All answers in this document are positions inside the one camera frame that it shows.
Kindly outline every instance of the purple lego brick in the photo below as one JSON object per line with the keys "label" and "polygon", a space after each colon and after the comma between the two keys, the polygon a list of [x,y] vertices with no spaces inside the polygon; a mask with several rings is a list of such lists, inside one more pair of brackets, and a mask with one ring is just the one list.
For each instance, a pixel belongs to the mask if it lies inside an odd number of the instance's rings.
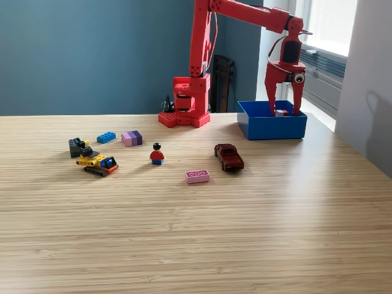
{"label": "purple lego brick", "polygon": [[142,139],[140,133],[137,130],[135,130],[134,134],[135,134],[135,136],[137,138],[137,145],[141,145],[143,143],[143,139]]}
{"label": "purple lego brick", "polygon": [[137,137],[134,134],[134,132],[128,132],[128,135],[132,138],[132,146],[136,146],[137,145]]}
{"label": "purple lego brick", "polygon": [[127,132],[121,134],[121,141],[125,145],[125,147],[132,147],[132,138]]}
{"label": "purple lego brick", "polygon": [[206,170],[187,171],[185,180],[188,184],[201,183],[209,181],[209,173]]}

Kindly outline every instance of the lego excavator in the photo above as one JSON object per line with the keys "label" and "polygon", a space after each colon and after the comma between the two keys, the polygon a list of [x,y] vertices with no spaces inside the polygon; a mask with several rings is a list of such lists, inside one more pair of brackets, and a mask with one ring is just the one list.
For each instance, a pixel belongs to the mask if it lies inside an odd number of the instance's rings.
{"label": "lego excavator", "polygon": [[[210,121],[208,113],[210,74],[206,71],[211,65],[217,37],[217,13],[263,26],[279,34],[284,30],[288,31],[287,37],[278,40],[284,39],[280,60],[270,61],[270,56],[278,41],[268,55],[265,86],[271,114],[275,115],[276,84],[290,82],[294,96],[293,115],[297,115],[301,107],[306,68],[303,63],[299,62],[302,43],[298,36],[310,34],[303,30],[303,20],[277,7],[269,9],[250,6],[235,0],[195,0],[194,7],[190,45],[190,77],[173,79],[174,111],[170,109],[170,111],[159,113],[159,121],[167,127],[189,125],[201,127]],[[211,43],[209,32],[212,14],[215,17],[215,35]]]}
{"label": "lego excavator", "polygon": [[80,158],[76,161],[77,165],[84,165],[84,171],[97,176],[107,176],[113,173],[118,164],[113,156],[107,157],[97,151],[93,151],[88,143],[81,141],[79,138],[73,139],[80,152]]}

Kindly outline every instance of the window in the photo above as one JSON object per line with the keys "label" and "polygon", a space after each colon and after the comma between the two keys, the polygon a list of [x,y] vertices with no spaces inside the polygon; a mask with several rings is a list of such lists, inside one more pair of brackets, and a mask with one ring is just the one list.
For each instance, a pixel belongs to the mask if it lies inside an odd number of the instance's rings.
{"label": "window", "polygon": [[[300,61],[307,67],[303,105],[310,102],[332,118],[339,106],[356,4],[357,0],[290,1],[290,14],[301,17],[304,29],[313,33],[301,36]],[[290,85],[283,86],[282,98],[292,100]]]}
{"label": "window", "polygon": [[295,15],[304,19],[304,44],[347,57],[357,0],[297,0]]}
{"label": "window", "polygon": [[232,153],[236,153],[234,149],[224,149],[222,151],[222,154],[232,154]]}

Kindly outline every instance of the pink lego brick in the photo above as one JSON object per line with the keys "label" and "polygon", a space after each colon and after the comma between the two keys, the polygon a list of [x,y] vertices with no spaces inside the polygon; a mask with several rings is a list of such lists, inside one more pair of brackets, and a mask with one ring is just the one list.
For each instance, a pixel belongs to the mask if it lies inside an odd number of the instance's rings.
{"label": "pink lego brick", "polygon": [[206,170],[187,171],[185,180],[188,184],[201,183],[209,181],[209,173]]}
{"label": "pink lego brick", "polygon": [[132,138],[127,132],[121,134],[121,141],[125,145],[125,147],[132,147]]}

